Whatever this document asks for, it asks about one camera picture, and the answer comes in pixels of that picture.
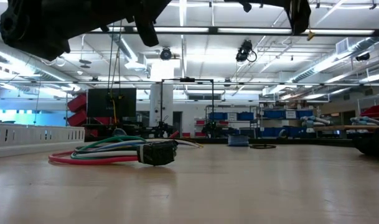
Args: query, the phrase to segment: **pillar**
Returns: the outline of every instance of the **pillar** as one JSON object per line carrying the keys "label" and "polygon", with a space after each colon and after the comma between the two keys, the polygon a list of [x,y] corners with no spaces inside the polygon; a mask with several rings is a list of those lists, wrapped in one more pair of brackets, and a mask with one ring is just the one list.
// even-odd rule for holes
{"label": "pillar", "polygon": [[163,86],[163,108],[161,108],[160,84],[151,85],[151,107],[149,109],[149,126],[157,126],[161,120],[160,110],[163,110],[163,119],[165,123],[172,125],[173,112],[173,85]]}

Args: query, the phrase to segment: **cable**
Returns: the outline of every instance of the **cable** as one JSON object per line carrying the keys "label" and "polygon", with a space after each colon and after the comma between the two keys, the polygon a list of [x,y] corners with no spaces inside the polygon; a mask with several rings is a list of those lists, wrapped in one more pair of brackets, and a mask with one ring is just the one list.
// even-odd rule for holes
{"label": "cable", "polygon": [[[114,144],[101,146],[103,143],[111,141],[123,141]],[[114,162],[128,162],[128,161],[138,161],[138,150],[142,147],[149,147],[152,143],[160,143],[164,141],[172,141],[171,139],[148,139],[145,140],[136,136],[117,136],[102,141],[95,142],[88,146],[78,147],[74,151],[61,152],[56,154],[51,154],[49,156],[49,161],[58,162],[63,164],[73,164],[73,165],[105,165]],[[185,140],[175,140],[179,144],[185,144],[193,147],[200,148],[201,145]]]}
{"label": "cable", "polygon": [[89,159],[89,160],[61,158],[63,156],[68,156],[71,153],[73,153],[73,151],[51,154],[48,157],[48,159],[51,162],[59,162],[59,163],[72,164],[72,165],[106,165],[106,164],[111,164],[114,162],[129,162],[129,161],[138,160],[137,156],[121,156],[121,157],[114,157],[114,158],[107,158],[107,159]]}
{"label": "cable", "polygon": [[267,144],[253,144],[250,145],[252,149],[274,149],[276,146],[274,145],[267,145]]}
{"label": "cable", "polygon": [[117,117],[116,117],[116,103],[115,103],[115,100],[112,99],[112,103],[113,103],[113,116],[115,116],[115,124],[117,124]]}
{"label": "cable", "polygon": [[110,157],[110,156],[136,156],[137,151],[112,151],[112,152],[93,152],[80,154],[76,157]]}

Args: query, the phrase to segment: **red cable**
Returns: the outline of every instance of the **red cable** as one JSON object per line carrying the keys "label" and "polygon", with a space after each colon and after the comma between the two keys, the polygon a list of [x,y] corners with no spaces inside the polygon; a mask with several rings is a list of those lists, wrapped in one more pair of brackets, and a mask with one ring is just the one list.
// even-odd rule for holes
{"label": "red cable", "polygon": [[169,138],[175,138],[179,134],[179,131],[174,132]]}
{"label": "red cable", "polygon": [[119,156],[107,159],[64,159],[61,158],[63,156],[69,156],[74,151],[69,152],[61,152],[51,154],[48,159],[51,162],[59,162],[64,164],[72,164],[72,165],[106,165],[114,162],[129,162],[129,161],[138,161],[138,157],[136,156]]}

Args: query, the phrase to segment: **white railing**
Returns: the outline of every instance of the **white railing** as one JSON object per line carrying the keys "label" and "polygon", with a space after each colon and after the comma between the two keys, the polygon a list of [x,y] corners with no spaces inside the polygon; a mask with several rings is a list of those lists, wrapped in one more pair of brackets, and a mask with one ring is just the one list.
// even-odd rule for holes
{"label": "white railing", "polygon": [[0,123],[0,157],[83,144],[84,137],[84,128]]}

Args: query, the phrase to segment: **green cable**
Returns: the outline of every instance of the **green cable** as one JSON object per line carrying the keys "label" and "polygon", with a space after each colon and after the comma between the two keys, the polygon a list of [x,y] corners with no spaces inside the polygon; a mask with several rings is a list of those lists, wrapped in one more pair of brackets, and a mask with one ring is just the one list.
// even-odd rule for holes
{"label": "green cable", "polygon": [[[121,140],[141,140],[141,141],[146,142],[146,139],[143,139],[143,138],[137,137],[137,136],[117,136],[117,137],[112,137],[112,138],[108,138],[108,139],[104,139],[101,141],[94,142],[93,144],[84,146],[84,147],[77,149],[77,150],[78,151],[84,151],[84,150],[90,149],[94,146],[97,146],[99,144],[110,142],[110,141],[115,141],[115,140],[120,140],[120,141]],[[74,152],[74,153],[72,153],[70,158],[72,158],[72,159],[104,159],[105,157],[80,157],[80,156],[77,156],[76,153]]]}
{"label": "green cable", "polygon": [[81,149],[78,149],[78,151],[83,151],[83,150],[92,148],[92,147],[97,146],[97,145],[102,144],[102,143],[106,143],[106,142],[110,142],[110,141],[114,141],[114,140],[124,140],[124,139],[125,140],[141,140],[141,141],[146,142],[146,139],[143,139],[143,138],[137,137],[137,136],[117,136],[117,137],[112,137],[112,138],[108,138],[108,139],[104,139],[101,141],[94,142],[91,145],[87,145],[85,147],[82,147]]}

